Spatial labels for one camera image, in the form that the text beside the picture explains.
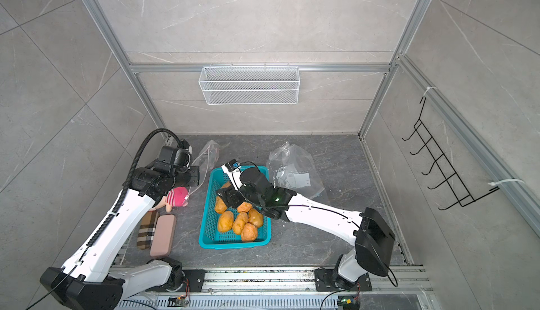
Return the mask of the wrinkled tan potato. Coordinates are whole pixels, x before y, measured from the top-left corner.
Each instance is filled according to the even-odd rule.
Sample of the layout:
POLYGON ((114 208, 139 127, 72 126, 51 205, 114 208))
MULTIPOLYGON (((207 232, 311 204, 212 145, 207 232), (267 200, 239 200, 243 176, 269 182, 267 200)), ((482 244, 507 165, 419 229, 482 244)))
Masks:
POLYGON ((218 214, 223 214, 228 209, 221 197, 217 196, 215 200, 215 211, 218 214))

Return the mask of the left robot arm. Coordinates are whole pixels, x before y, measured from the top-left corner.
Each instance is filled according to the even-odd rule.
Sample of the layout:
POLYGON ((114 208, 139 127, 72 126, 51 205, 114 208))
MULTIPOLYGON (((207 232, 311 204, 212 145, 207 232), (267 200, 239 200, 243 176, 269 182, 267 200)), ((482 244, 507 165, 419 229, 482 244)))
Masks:
POLYGON ((149 263, 111 271, 125 241, 144 215, 173 188, 197 186, 197 166, 131 169, 114 206, 84 244, 61 267, 49 267, 40 283, 69 309, 114 309, 137 293, 157 288, 177 291, 185 285, 181 262, 164 255, 149 263))

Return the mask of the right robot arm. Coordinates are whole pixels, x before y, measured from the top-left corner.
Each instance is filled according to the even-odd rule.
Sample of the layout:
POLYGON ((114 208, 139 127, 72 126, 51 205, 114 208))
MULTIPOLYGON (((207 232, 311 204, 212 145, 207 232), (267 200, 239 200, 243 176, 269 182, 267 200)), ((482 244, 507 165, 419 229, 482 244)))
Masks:
POLYGON ((388 277, 398 286, 390 268, 395 234, 377 210, 347 211, 318 203, 297 191, 273 186, 258 167, 235 160, 222 165, 222 171, 231 185, 217 194, 227 207, 249 203, 265 217, 312 226, 353 246, 334 268, 333 283, 338 288, 354 287, 367 273, 388 277))

